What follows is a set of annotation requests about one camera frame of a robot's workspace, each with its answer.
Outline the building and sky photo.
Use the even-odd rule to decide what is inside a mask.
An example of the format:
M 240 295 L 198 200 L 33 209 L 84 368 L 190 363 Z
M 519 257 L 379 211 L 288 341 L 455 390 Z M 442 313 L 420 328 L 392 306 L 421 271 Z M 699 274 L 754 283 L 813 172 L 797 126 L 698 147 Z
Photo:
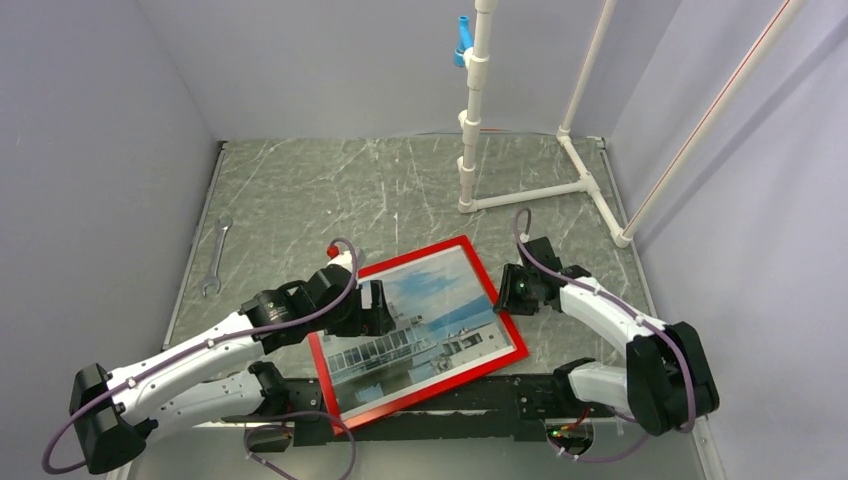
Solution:
M 527 356 L 464 236 L 365 268 L 381 281 L 396 327 L 376 337 L 309 340 L 328 411 L 350 428 L 429 399 Z

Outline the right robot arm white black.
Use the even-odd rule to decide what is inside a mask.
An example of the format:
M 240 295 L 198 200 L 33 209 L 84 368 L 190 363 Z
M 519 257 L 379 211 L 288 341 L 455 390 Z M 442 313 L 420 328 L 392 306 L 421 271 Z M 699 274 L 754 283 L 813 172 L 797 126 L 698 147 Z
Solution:
M 504 266 L 494 311 L 533 316 L 547 306 L 592 329 L 625 360 L 614 367 L 584 357 L 556 368 L 550 392 L 557 411 L 574 415 L 603 405 L 659 436 L 719 408 L 720 395 L 692 325 L 644 313 L 583 267 L 564 266 L 546 237 L 522 234 L 517 249 L 520 261 Z

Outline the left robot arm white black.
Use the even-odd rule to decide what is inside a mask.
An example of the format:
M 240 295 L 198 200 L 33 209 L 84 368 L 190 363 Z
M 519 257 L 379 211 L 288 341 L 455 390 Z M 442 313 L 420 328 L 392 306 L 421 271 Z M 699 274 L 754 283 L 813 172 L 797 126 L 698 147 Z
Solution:
M 272 420 L 287 412 L 285 380 L 265 356 L 310 333 L 376 337 L 391 332 L 382 281 L 358 282 L 330 263 L 308 280 L 262 290 L 224 320 L 147 360 L 74 377 L 69 413 L 93 475 L 138 457 L 153 441 L 225 417 Z

